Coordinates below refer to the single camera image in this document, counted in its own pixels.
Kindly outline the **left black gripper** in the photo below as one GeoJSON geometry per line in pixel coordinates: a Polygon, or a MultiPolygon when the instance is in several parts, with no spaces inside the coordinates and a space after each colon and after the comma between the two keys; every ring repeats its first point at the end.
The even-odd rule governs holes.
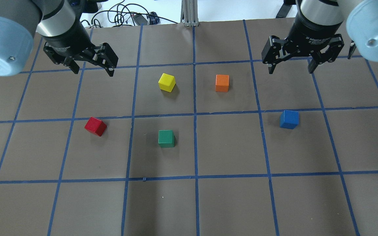
{"type": "Polygon", "coordinates": [[[106,42],[99,46],[93,45],[82,25],[73,25],[58,36],[42,37],[46,41],[43,51],[54,64],[62,64],[78,74],[80,67],[75,60],[87,61],[105,69],[110,77],[114,76],[118,63],[117,54],[106,42]]]}

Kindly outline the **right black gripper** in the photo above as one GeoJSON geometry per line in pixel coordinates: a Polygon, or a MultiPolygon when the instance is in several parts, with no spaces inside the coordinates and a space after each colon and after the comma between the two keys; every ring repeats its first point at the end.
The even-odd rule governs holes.
{"type": "Polygon", "coordinates": [[[269,36],[263,50],[262,63],[267,65],[269,74],[273,74],[276,65],[294,57],[294,53],[308,54],[312,57],[308,65],[310,74],[325,63],[332,63],[340,54],[345,43],[340,33],[335,34],[335,25],[319,25],[303,18],[295,18],[286,39],[269,36]]]}

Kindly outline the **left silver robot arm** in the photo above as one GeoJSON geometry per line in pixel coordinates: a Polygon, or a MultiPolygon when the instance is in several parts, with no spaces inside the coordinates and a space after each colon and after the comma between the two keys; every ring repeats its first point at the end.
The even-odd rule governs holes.
{"type": "Polygon", "coordinates": [[[113,76],[118,57],[108,43],[94,45],[80,22],[96,12],[97,0],[0,0],[0,76],[13,76],[25,67],[36,33],[46,41],[43,51],[54,64],[75,74],[84,61],[113,76]]]}

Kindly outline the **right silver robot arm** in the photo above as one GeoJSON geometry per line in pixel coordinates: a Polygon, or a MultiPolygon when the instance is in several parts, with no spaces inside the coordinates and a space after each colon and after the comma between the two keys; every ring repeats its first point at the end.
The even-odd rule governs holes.
{"type": "Polygon", "coordinates": [[[294,57],[312,57],[312,74],[323,63],[334,62],[345,46],[337,30],[346,24],[351,38],[350,58],[356,49],[367,60],[378,62],[378,0],[285,0],[298,12],[285,39],[269,36],[261,52],[272,74],[277,64],[294,57]]]}

